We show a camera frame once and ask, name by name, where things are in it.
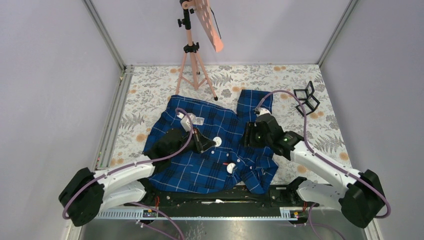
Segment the blue plaid shirt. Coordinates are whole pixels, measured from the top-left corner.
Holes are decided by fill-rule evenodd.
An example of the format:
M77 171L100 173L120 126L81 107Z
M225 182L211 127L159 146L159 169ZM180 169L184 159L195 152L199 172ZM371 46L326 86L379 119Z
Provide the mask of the blue plaid shirt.
M222 106L180 95L171 96L165 111L153 125L146 140L147 151L156 140L171 129L182 129L176 109L181 108L200 118L195 126L206 137L220 137L222 144L204 153L186 152L173 158L170 166L150 177L150 183L160 191L208 194L245 183L253 194L264 194L275 176L278 165L274 152L268 148L242 145L247 122L254 122L254 108L272 109L273 98L266 91L242 90L236 111ZM229 163L236 164L232 174Z

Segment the black jewelry box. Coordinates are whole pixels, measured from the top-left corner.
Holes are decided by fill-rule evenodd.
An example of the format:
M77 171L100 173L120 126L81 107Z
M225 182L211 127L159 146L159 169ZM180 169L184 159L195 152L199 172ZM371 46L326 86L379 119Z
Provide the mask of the black jewelry box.
M295 108L303 117L305 117L315 112L319 105L320 101L314 95L310 95L304 102L297 105Z

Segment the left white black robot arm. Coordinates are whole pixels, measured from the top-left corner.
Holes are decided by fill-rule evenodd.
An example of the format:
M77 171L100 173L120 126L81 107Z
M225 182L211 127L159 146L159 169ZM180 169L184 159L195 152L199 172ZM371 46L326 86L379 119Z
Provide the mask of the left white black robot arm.
M82 168L59 194L62 217L80 227L119 205L140 202L148 206L154 202L155 192L143 186L141 179L164 171L172 159L186 152L202 154L221 144L220 137L206 137L198 128L187 132L172 128L133 162L104 170Z

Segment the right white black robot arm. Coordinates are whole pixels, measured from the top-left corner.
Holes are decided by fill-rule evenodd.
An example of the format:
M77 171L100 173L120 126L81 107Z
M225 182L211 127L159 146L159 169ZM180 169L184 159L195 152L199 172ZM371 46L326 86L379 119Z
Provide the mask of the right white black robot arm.
M270 148L274 154L303 165L327 183L313 183L297 177L289 186L287 201L293 206L312 202L337 210L353 225L366 228L383 209L385 196L380 178L372 170L361 172L347 167L311 147L294 131L284 131L270 113L248 122L242 144L253 148Z

